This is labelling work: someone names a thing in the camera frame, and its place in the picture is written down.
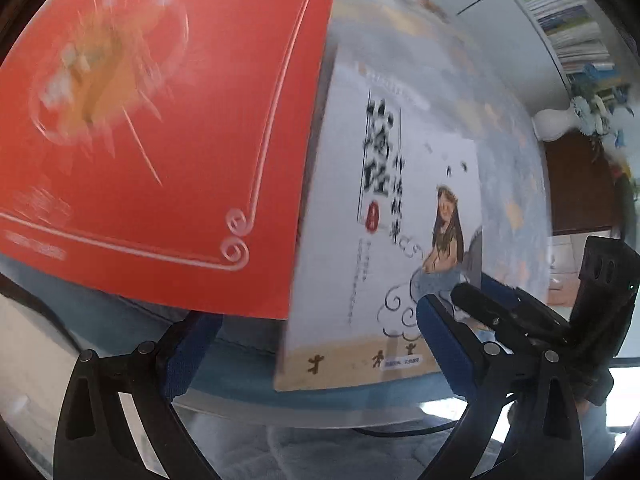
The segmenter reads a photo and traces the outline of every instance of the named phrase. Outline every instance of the screw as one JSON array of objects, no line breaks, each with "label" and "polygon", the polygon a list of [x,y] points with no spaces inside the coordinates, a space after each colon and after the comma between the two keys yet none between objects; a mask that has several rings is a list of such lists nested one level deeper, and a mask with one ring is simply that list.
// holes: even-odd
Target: screw
[{"label": "screw", "polygon": [[94,356],[93,350],[82,350],[80,352],[80,362],[85,363],[87,361],[90,361],[93,356]]},{"label": "screw", "polygon": [[485,343],[482,348],[485,354],[498,355],[500,353],[500,347],[496,343]]},{"label": "screw", "polygon": [[545,359],[550,363],[557,363],[560,360],[560,357],[553,350],[547,350],[545,352]]},{"label": "screw", "polygon": [[156,347],[156,343],[153,341],[145,341],[138,345],[138,352],[141,354],[151,354]]}]

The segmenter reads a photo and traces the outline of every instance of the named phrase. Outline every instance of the long hair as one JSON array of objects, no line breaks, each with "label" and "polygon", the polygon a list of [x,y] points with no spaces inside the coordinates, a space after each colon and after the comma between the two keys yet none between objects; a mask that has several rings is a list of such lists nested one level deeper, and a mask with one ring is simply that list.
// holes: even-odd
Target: long hair
[{"label": "long hair", "polygon": [[453,214],[451,215],[447,230],[441,234],[440,229],[444,225],[444,220],[440,216],[440,208],[436,207],[436,223],[433,226],[431,245],[435,247],[438,252],[443,253],[449,250],[451,240],[455,237],[457,245],[456,258],[458,263],[461,263],[465,255],[465,241],[462,237],[462,227],[460,227],[460,216],[458,215],[458,198],[447,186],[438,186],[438,200],[443,195],[444,198],[453,203]]}]

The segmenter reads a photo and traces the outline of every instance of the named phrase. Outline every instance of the blue gripper pad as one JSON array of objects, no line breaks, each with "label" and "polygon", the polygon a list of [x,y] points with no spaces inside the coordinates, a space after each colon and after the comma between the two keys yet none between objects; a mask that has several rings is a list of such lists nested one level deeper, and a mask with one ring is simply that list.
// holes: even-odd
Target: blue gripper pad
[{"label": "blue gripper pad", "polygon": [[[443,312],[444,316],[450,317],[444,308]],[[438,362],[449,387],[456,395],[465,397],[467,402],[471,402],[476,397],[477,389],[473,361],[440,317],[428,296],[418,301],[416,318],[418,328]],[[473,338],[476,337],[467,326],[461,329],[469,330],[469,334]]]},{"label": "blue gripper pad", "polygon": [[484,272],[480,278],[480,291],[507,310],[513,310],[518,305],[518,295],[515,290]]},{"label": "blue gripper pad", "polygon": [[222,326],[223,316],[205,314],[201,316],[180,341],[174,354],[166,363],[165,381],[161,385],[162,396],[171,401],[184,394],[193,381],[209,344]]}]

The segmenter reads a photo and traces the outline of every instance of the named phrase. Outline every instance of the wooden cabinet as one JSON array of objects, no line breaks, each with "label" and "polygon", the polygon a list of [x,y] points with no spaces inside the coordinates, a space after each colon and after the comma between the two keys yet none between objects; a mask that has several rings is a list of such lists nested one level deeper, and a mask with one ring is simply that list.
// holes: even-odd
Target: wooden cabinet
[{"label": "wooden cabinet", "polygon": [[578,131],[545,142],[553,234],[601,231],[617,225],[614,182],[607,161],[593,160]]}]

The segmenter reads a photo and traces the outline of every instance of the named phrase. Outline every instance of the decorative swirl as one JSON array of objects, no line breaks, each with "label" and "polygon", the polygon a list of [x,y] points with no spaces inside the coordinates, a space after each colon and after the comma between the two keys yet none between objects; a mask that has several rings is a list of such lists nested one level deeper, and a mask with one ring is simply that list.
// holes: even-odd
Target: decorative swirl
[{"label": "decorative swirl", "polygon": [[417,255],[418,256],[417,259],[419,260],[424,259],[424,251],[422,250],[422,247],[420,247],[420,245],[414,242],[414,240],[411,237],[401,236],[398,239],[398,247],[402,249],[404,256],[407,258],[413,258],[414,256]]},{"label": "decorative swirl", "polygon": [[418,325],[418,322],[415,320],[415,309],[412,306],[408,306],[404,312],[402,313],[402,324],[406,327],[413,328]]},{"label": "decorative swirl", "polygon": [[247,236],[254,228],[253,224],[246,221],[245,214],[237,208],[230,209],[225,220],[226,226],[236,236]]},{"label": "decorative swirl", "polygon": [[249,262],[249,248],[235,236],[225,238],[220,244],[220,252],[225,260],[234,264],[234,269],[242,269]]},{"label": "decorative swirl", "polygon": [[402,304],[402,300],[400,299],[400,296],[398,294],[396,294],[392,298],[392,301],[396,302],[398,304],[398,306],[389,306],[389,296],[391,295],[391,293],[394,290],[398,290],[398,288],[400,288],[403,285],[405,285],[405,283],[402,283],[401,285],[393,286],[392,288],[389,289],[388,293],[385,296],[385,307],[388,308],[392,312],[397,312],[398,311],[398,309],[400,308],[400,305]]},{"label": "decorative swirl", "polygon": [[405,341],[418,341],[422,337],[416,319],[415,305],[410,301],[408,283],[401,283],[389,289],[385,303],[378,309],[376,320],[382,325],[382,333],[387,337]]}]

